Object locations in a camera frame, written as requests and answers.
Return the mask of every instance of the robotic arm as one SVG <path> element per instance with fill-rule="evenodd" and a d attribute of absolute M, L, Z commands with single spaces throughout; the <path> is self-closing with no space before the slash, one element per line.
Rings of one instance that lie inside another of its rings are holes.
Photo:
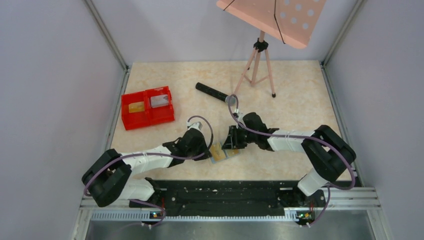
<path fill-rule="evenodd" d="M 200 154 L 203 155 L 193 160 L 210 158 L 211 153 L 201 132 L 202 124 L 195 122 L 187 125 L 188 130 L 183 137 L 150 150 L 121 154 L 115 149 L 105 151 L 82 177 L 84 185 L 91 181 L 88 191 L 97 205 L 105 207 L 117 199 L 147 201 L 155 193 L 155 188 L 147 179 L 133 179 L 134 175 L 157 168 L 170 168 Z"/>
<path fill-rule="evenodd" d="M 312 138 L 323 140 L 333 146 L 349 165 L 356 158 L 354 150 L 327 125 L 321 125 L 315 131 L 289 132 L 278 128 L 267 128 L 255 112 L 243 115 L 236 110 L 234 117 L 253 131 L 285 137 L 266 136 L 246 130 L 239 125 L 232 125 L 229 127 L 228 137 L 222 149 L 243 149 L 249 143 L 255 143 L 260 149 L 267 151 L 306 153 L 313 168 L 299 181 L 297 188 L 307 197 L 327 183 L 336 181 L 346 170 L 342 159 L 333 150 L 326 150 Z"/>

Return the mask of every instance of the black cable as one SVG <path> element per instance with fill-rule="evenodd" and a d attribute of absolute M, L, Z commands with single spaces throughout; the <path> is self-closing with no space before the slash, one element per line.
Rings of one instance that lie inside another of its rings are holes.
<path fill-rule="evenodd" d="M 235 0 L 232 0 L 229 4 L 228 4 L 228 6 L 226 6 L 225 8 L 224 8 L 224 10 L 223 11 L 225 11 L 225 9 L 227 9 L 233 2 L 234 2 Z"/>
<path fill-rule="evenodd" d="M 280 26 L 279 26 L 278 21 L 277 21 L 276 11 L 277 11 L 277 0 L 275 0 L 275 1 L 274 1 L 274 20 L 275 20 L 275 23 L 277 24 L 277 28 L 278 28 L 278 31 L 279 31 L 279 35 L 281 36 L 282 43 L 283 43 L 283 44 L 286 44 L 286 43 L 284 42 L 283 35 L 281 34 Z"/>

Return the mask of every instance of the table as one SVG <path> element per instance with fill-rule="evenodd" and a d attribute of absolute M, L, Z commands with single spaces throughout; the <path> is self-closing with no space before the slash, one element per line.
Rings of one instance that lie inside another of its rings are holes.
<path fill-rule="evenodd" d="M 118 152 L 149 150 L 165 142 L 182 137 L 186 121 L 192 115 L 208 119 L 216 141 L 223 142 L 228 127 L 235 122 L 226 104 L 195 89 L 197 82 L 223 93 L 234 91 L 246 61 L 213 62 L 155 62 L 134 63 L 126 94 L 169 86 L 175 111 L 175 121 L 126 131 L 118 118 L 112 148 Z M 254 87 L 247 81 L 238 92 L 239 109 L 247 114 L 256 112 L 268 128 L 313 131 L 325 124 L 337 133 L 339 128 L 318 61 L 271 61 L 276 98 L 271 97 L 268 80 Z M 259 64 L 257 78 L 267 74 L 265 61 Z M 206 124 L 202 129 L 206 144 L 210 133 Z M 186 160 L 171 168 L 153 169 L 136 178 L 155 180 L 299 180 L 312 165 L 304 153 L 259 149 L 251 143 L 241 154 L 212 163 Z M 339 180 L 349 180 L 345 171 Z"/>

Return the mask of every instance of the pink board with white dots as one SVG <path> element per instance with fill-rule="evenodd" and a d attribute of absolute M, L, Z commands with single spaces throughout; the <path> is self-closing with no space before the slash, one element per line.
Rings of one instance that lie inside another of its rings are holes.
<path fill-rule="evenodd" d="M 216 5 L 293 48 L 303 49 L 308 46 L 325 3 L 326 0 L 219 0 Z"/>

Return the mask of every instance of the white wall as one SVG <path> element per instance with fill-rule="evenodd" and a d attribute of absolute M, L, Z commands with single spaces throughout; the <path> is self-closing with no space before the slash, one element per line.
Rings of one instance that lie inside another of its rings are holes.
<path fill-rule="evenodd" d="M 246 60 L 259 30 L 222 11 L 217 0 L 94 0 L 125 61 Z M 309 46 L 269 35 L 274 60 L 323 60 L 356 0 L 327 0 Z"/>
<path fill-rule="evenodd" d="M 394 239 L 423 239 L 424 1 L 369 0 L 328 66 Z"/>
<path fill-rule="evenodd" d="M 0 1 L 0 239 L 70 239 L 123 71 L 81 0 Z"/>

